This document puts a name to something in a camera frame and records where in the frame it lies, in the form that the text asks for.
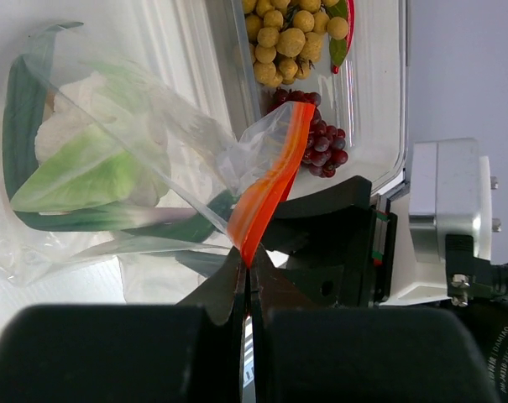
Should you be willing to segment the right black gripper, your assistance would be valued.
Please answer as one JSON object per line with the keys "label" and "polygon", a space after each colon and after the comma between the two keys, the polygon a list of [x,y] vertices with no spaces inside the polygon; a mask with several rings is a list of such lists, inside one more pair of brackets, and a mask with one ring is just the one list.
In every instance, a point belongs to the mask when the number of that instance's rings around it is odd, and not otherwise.
{"label": "right black gripper", "polygon": [[280,272],[319,306],[377,307],[390,296],[398,217],[369,208],[372,183],[356,175],[278,205],[261,240],[293,252]]}

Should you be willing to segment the red chili pepper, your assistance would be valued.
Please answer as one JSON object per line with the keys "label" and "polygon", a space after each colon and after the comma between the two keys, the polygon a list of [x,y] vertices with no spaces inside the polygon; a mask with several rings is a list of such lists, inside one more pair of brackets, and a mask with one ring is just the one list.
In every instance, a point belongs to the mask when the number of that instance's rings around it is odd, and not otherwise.
{"label": "red chili pepper", "polygon": [[343,6],[337,5],[336,9],[341,14],[346,15],[348,22],[348,34],[344,39],[335,40],[331,39],[329,42],[329,51],[331,58],[331,72],[333,75],[337,75],[343,65],[343,62],[348,56],[351,44],[354,38],[354,27],[355,27],[355,5],[354,0],[345,1]]}

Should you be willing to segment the white cauliflower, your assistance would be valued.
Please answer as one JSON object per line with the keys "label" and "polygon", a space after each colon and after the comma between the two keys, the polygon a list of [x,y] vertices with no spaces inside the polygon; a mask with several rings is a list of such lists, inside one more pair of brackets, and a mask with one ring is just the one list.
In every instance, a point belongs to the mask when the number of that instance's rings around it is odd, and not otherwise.
{"label": "white cauliflower", "polygon": [[124,81],[93,71],[65,84],[34,140],[37,170],[16,191],[16,212],[70,212],[125,202],[155,207],[168,186],[105,131],[127,129],[140,107]]}

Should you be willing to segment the clear zip top bag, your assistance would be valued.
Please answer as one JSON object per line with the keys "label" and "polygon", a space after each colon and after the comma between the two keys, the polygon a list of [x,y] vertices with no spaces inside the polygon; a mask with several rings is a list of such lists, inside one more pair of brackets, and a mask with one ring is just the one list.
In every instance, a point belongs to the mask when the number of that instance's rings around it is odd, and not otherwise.
{"label": "clear zip top bag", "polygon": [[284,102],[237,135],[77,22],[31,34],[0,98],[0,275],[230,248],[251,266],[314,112]]}

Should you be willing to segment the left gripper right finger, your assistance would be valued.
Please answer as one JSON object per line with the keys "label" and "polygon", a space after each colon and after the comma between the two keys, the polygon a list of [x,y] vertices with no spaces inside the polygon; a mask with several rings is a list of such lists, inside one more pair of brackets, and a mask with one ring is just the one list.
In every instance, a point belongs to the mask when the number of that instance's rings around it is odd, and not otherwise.
{"label": "left gripper right finger", "polygon": [[258,249],[249,268],[259,402],[496,402],[450,311],[316,306]]}

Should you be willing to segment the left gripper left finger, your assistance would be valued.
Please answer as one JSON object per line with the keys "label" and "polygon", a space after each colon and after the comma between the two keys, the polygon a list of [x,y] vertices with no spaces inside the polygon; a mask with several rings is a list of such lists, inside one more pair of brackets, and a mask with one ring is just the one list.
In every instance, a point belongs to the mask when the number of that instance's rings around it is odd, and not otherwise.
{"label": "left gripper left finger", "polygon": [[0,402],[239,402],[238,250],[175,305],[37,305],[0,336]]}

